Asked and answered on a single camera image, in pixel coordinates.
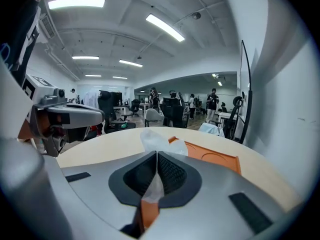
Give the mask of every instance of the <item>floor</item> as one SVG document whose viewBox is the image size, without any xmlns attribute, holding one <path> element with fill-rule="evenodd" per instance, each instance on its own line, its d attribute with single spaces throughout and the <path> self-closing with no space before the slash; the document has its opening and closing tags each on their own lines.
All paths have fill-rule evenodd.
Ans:
<svg viewBox="0 0 320 240">
<path fill-rule="evenodd" d="M 136 128 L 144 128 L 145 127 L 145 119 L 144 119 L 144 114 L 142 111 L 139 110 L 138 112 L 139 116 L 134 115 L 133 117 L 128 117 L 129 121 L 131 123 L 135 123 L 135 127 Z M 202 123 L 204 123 L 206 121 L 207 115 L 203 115 L 203 114 L 196 114 L 194 116 L 193 120 L 188 121 L 188 125 L 187 125 L 187 129 L 191 129 L 191 130 L 198 130 L 200 128 L 200 126 L 202 125 Z M 215 121 L 218 120 L 218 115 L 215 114 L 214 118 Z M 150 127 L 162 127 L 163 122 L 150 122 L 149 126 Z M 61 153 L 67 151 L 68 149 L 73 148 L 74 146 L 80 144 L 82 141 L 74 141 L 72 143 L 66 143 L 65 146 L 63 147 Z"/>
</svg>

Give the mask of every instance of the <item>fluorescent ceiling light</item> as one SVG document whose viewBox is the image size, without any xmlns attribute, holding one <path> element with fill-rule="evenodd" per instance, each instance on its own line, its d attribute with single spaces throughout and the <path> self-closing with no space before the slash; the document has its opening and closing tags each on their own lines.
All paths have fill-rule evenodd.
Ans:
<svg viewBox="0 0 320 240">
<path fill-rule="evenodd" d="M 177 31 L 175 31 L 172 27 L 170 27 L 167 23 L 163 22 L 161 19 L 157 18 L 156 16 L 150 14 L 146 20 L 160 29 L 167 32 L 169 35 L 173 36 L 175 39 L 177 39 L 179 42 L 185 40 L 185 38 L 180 35 Z"/>
<path fill-rule="evenodd" d="M 74 60 L 99 60 L 99 56 L 72 56 Z"/>
<path fill-rule="evenodd" d="M 122 59 L 120 59 L 119 62 L 123 63 L 123 64 L 129 64 L 129 65 L 132 65 L 132 66 L 136 66 L 136 67 L 139 67 L 139 68 L 143 67 L 143 65 L 141 65 L 141 64 L 133 63 L 133 62 L 130 62 L 130 61 L 125 61 L 125 60 L 122 60 Z"/>
<path fill-rule="evenodd" d="M 105 0 L 54 0 L 48 2 L 51 10 L 63 7 L 104 7 Z"/>
<path fill-rule="evenodd" d="M 122 76 L 113 76 L 113 78 L 128 79 L 128 78 L 126 78 L 126 77 L 122 77 Z"/>
</svg>

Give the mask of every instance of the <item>white ceiling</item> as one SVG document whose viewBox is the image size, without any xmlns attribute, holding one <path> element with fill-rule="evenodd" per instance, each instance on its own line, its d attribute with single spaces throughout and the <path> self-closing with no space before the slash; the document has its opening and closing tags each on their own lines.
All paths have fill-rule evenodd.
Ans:
<svg viewBox="0 0 320 240">
<path fill-rule="evenodd" d="M 196 11 L 201 13 L 198 20 L 190 17 Z M 189 50 L 223 49 L 237 43 L 235 24 L 225 0 L 105 0 L 103 8 L 69 7 L 48 12 L 64 43 L 66 57 L 100 57 L 68 65 L 78 68 L 70 69 L 80 79 L 84 74 L 133 78 L 146 67 L 127 66 L 119 60 L 150 68 Z M 147 22 L 150 13 L 173 26 L 185 40 L 178 42 Z"/>
<path fill-rule="evenodd" d="M 155 87 L 162 94 L 168 94 L 170 90 L 182 93 L 210 93 L 212 88 L 237 89 L 236 72 L 220 72 L 217 74 L 219 74 L 219 78 L 213 78 L 211 73 L 175 78 L 135 89 L 134 92 L 139 93 L 143 90 L 149 93 L 152 87 Z"/>
</svg>

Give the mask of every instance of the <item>round table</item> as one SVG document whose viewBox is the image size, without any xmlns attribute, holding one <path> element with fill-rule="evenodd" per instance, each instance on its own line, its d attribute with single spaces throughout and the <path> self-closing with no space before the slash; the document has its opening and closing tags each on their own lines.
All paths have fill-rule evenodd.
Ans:
<svg viewBox="0 0 320 240">
<path fill-rule="evenodd" d="M 121 130 L 85 141 L 57 157 L 61 168 L 96 164 L 144 152 L 140 133 L 146 128 Z M 268 193 L 284 211 L 302 202 L 301 198 L 264 156 L 254 150 L 209 133 L 173 127 L 149 127 L 169 139 L 173 136 L 204 148 L 238 156 L 241 174 Z"/>
</svg>

